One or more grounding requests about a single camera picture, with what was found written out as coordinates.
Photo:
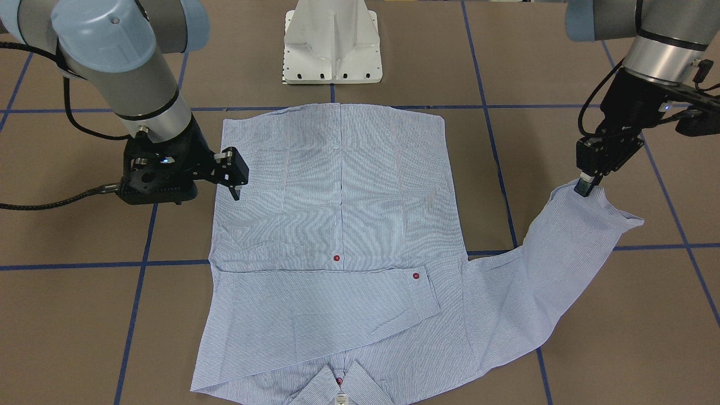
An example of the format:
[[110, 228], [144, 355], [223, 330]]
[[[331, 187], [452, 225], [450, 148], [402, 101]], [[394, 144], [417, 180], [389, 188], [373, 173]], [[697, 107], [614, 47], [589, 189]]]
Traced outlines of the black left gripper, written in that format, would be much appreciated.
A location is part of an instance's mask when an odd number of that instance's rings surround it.
[[[602, 120], [596, 130], [584, 127], [584, 116], [604, 85], [610, 87], [602, 98]], [[581, 174], [574, 192], [589, 197], [611, 171], [617, 171], [641, 147], [640, 131], [663, 123], [668, 103], [680, 98], [680, 83], [648, 79], [624, 67], [613, 67], [592, 90], [578, 114], [581, 138], [576, 144], [576, 162]]]

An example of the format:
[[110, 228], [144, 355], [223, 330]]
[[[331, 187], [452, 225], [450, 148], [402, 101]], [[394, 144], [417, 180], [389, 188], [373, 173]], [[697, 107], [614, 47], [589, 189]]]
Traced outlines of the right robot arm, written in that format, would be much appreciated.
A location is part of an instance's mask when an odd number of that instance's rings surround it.
[[119, 182], [43, 205], [2, 204], [6, 210], [47, 210], [95, 195], [118, 195], [129, 205], [182, 204], [197, 195], [196, 181], [228, 189], [234, 200], [249, 167], [234, 147], [215, 153], [201, 133], [165, 55], [206, 46], [209, 16], [200, 1], [3, 1], [2, 48], [46, 57], [62, 72], [69, 122], [75, 120], [70, 79], [95, 86], [128, 133]]

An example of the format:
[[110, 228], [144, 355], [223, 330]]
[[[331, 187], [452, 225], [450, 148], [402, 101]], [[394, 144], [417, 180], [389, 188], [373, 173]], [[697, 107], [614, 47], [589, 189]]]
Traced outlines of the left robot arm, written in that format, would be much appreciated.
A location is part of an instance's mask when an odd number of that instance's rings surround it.
[[713, 61], [704, 54], [718, 33], [717, 1], [569, 1], [565, 30], [576, 42], [631, 38], [627, 55], [597, 87], [609, 89], [604, 115], [581, 139], [574, 191], [591, 194], [602, 178], [622, 168], [644, 146], [643, 130], [675, 123], [688, 137], [718, 134], [718, 96], [701, 86]]

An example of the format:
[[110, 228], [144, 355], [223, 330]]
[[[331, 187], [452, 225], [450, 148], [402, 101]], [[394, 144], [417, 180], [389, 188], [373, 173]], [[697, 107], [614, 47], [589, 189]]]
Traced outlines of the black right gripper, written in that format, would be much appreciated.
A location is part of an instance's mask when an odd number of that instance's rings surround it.
[[157, 141], [149, 126], [139, 126], [124, 147], [124, 166], [131, 158], [154, 156], [171, 156], [193, 181], [227, 187], [234, 201], [239, 201], [242, 186], [249, 182], [249, 167], [237, 148], [231, 146], [219, 153], [212, 151], [194, 117], [187, 128], [165, 141]]

